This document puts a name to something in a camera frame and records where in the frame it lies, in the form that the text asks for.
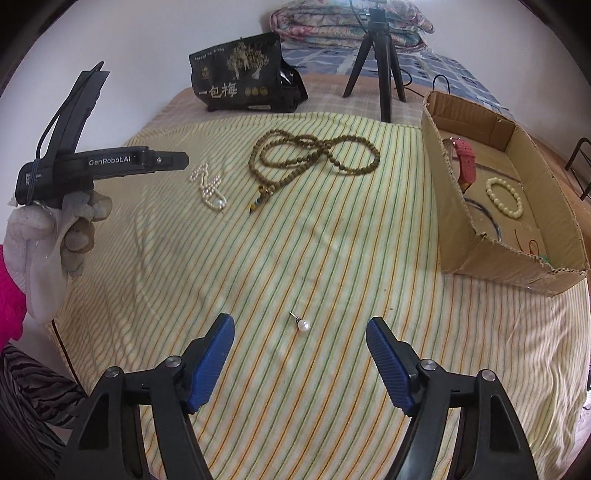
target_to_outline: striped tablecloth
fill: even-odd
[[[363,135],[382,162],[357,177],[318,164],[248,215],[257,184],[247,160],[271,128]],[[540,478],[563,471],[585,398],[586,284],[549,299],[442,275],[418,128],[333,113],[260,115],[143,131],[131,144],[187,151],[191,163],[97,185],[113,198],[113,213],[98,225],[58,321],[87,390],[110,365],[152,368],[182,352],[228,312],[234,346],[211,402],[192,417],[214,478],[382,479],[408,424],[365,345],[367,321],[383,316],[399,339],[449,371],[494,370]],[[346,165],[370,161],[354,145],[335,154]],[[223,213],[189,182],[203,162],[222,174]],[[311,323],[308,333],[290,310]],[[458,418],[450,413],[436,479],[446,476]],[[142,422],[151,469],[163,478],[147,408]]]

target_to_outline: brown beaded necklace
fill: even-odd
[[[279,137],[279,139],[267,143],[267,141],[272,137]],[[335,145],[343,142],[356,142],[364,145],[374,156],[373,162],[371,162],[366,167],[361,168],[346,167],[341,162],[336,160],[330,153],[330,150]],[[267,154],[269,153],[269,150],[274,147],[278,147],[279,145],[293,145],[295,147],[307,148],[313,151],[303,157],[297,157],[290,160],[278,162],[272,162],[268,160]],[[261,160],[261,163],[266,167],[297,167],[295,167],[290,173],[288,173],[279,181],[269,180],[256,169],[255,162],[257,156]],[[248,160],[248,169],[261,184],[258,188],[260,197],[257,198],[257,200],[251,205],[250,213],[254,212],[261,204],[266,202],[276,190],[294,181],[319,160],[328,160],[340,171],[344,171],[345,173],[349,173],[351,175],[364,175],[378,168],[379,159],[379,150],[373,143],[364,137],[356,137],[355,135],[341,135],[339,137],[331,138],[330,140],[319,140],[314,135],[293,135],[286,130],[269,130],[266,134],[259,138],[259,140],[256,141],[255,146],[252,149],[251,157]]]

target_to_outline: floral blanket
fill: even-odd
[[[364,23],[365,13],[375,2],[353,0],[353,7]],[[423,50],[423,36],[433,33],[433,24],[414,3],[388,0],[386,11],[390,33],[398,50]],[[295,0],[273,12],[271,29],[283,39],[303,41],[315,46],[359,48],[365,32],[355,18],[349,0]]]

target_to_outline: blue gripper pad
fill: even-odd
[[[219,330],[193,373],[193,388],[187,400],[187,405],[192,410],[191,413],[196,412],[211,398],[217,379],[222,373],[223,364],[226,362],[234,342],[234,319],[228,314],[221,314],[218,320],[221,321]]]
[[[365,341],[375,365],[378,367],[388,395],[390,395],[390,400],[395,407],[401,408],[405,415],[409,415],[415,403],[410,394],[408,372],[381,330],[381,324],[383,324],[382,327],[388,328],[379,317],[374,317],[368,322],[365,329]]]

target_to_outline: tripod leg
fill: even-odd
[[[390,81],[390,35],[374,36],[375,59],[378,62],[379,110],[382,122],[392,122],[392,82]]]
[[[404,84],[402,83],[402,72],[400,71],[400,64],[398,62],[398,55],[396,54],[396,47],[392,42],[392,37],[389,37],[390,44],[390,60],[392,62],[392,75],[394,75],[394,83],[396,84],[396,91],[398,92],[398,99],[401,102],[406,102],[406,93],[404,92]]]
[[[349,81],[347,82],[347,86],[345,87],[343,98],[347,98],[349,95],[351,95],[353,87],[355,86],[355,82],[357,82],[357,78],[359,77],[361,69],[363,68],[363,64],[365,63],[365,59],[368,57],[368,53],[371,49],[371,44],[371,35],[369,33],[366,33],[363,37],[363,41],[361,42],[361,46],[359,47],[359,52],[357,53],[357,58],[355,59],[355,63],[353,64],[353,70],[351,71],[351,76],[349,77]]]

